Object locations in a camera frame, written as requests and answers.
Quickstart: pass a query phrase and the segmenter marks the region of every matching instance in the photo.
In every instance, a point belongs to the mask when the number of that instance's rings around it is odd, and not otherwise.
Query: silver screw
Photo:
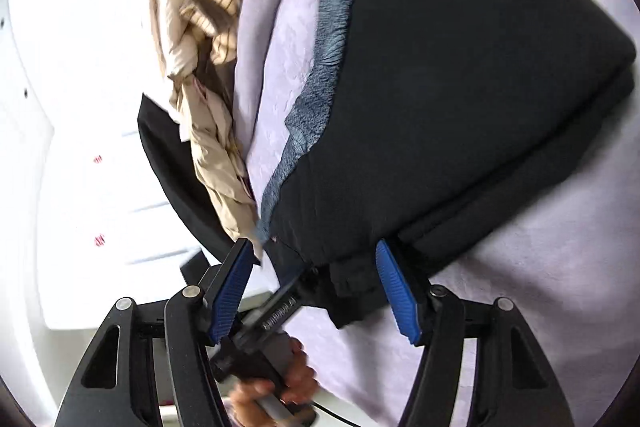
[[[500,308],[503,312],[510,312],[513,310],[513,301],[508,299],[507,297],[500,297],[498,299],[498,308]]]
[[[131,299],[129,297],[123,297],[116,302],[116,308],[120,311],[128,310],[131,307]]]
[[[182,290],[182,295],[184,295],[188,299],[192,299],[200,295],[200,288],[196,285],[187,286],[187,288]]]
[[[447,294],[447,289],[440,284],[434,284],[431,286],[429,292],[434,297],[444,297]]]

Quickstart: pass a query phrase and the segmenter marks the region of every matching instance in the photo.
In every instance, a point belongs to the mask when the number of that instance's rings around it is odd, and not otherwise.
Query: black hole
[[[520,332],[511,330],[511,372],[516,389],[544,389],[546,382]]]
[[[116,387],[118,367],[118,338],[120,328],[111,327],[102,338],[89,367],[82,377],[82,385],[90,389],[113,389]]]

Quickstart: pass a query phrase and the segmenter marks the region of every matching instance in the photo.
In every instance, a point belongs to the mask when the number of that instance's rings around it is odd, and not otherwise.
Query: blue gripper pad
[[[226,337],[231,330],[253,267],[254,245],[251,244],[251,241],[245,239],[240,253],[233,261],[233,266],[230,268],[218,295],[211,305],[209,337],[216,344],[220,342],[222,337]],[[223,268],[218,272],[220,276],[223,275],[221,273],[222,270]]]
[[[418,320],[418,302],[384,239],[376,245],[376,267],[398,329],[415,346],[422,335]]]

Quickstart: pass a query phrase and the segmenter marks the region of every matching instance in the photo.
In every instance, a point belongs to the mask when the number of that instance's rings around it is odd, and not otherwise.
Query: black cable
[[[353,422],[350,422],[349,420],[345,420],[342,416],[338,416],[335,412],[329,411],[326,407],[323,407],[318,402],[312,402],[312,404],[314,407],[318,407],[319,410],[324,411],[327,414],[330,414],[335,419],[340,420],[341,422],[346,423],[347,425],[351,425],[351,427],[360,427],[357,423],[353,423]]]

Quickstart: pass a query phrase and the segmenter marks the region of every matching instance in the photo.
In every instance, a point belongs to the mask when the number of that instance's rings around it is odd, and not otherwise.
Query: beige cloth
[[[233,240],[247,237],[254,244],[258,257],[262,250],[255,238],[257,213],[249,188],[246,167],[233,135],[229,108],[215,92],[204,87],[194,76],[198,64],[198,44],[213,38],[214,53],[219,64],[235,57],[235,46],[229,51],[229,42],[235,42],[235,28],[241,0],[197,0],[206,10],[213,5],[223,10],[226,25],[202,28],[194,25],[194,11],[182,14],[190,0],[144,0],[143,26],[151,35],[152,47],[158,56],[159,78],[165,85],[159,92],[167,96],[170,114],[179,120],[181,134],[191,142],[191,155],[197,178],[205,185],[220,223]],[[216,37],[221,38],[218,45]]]

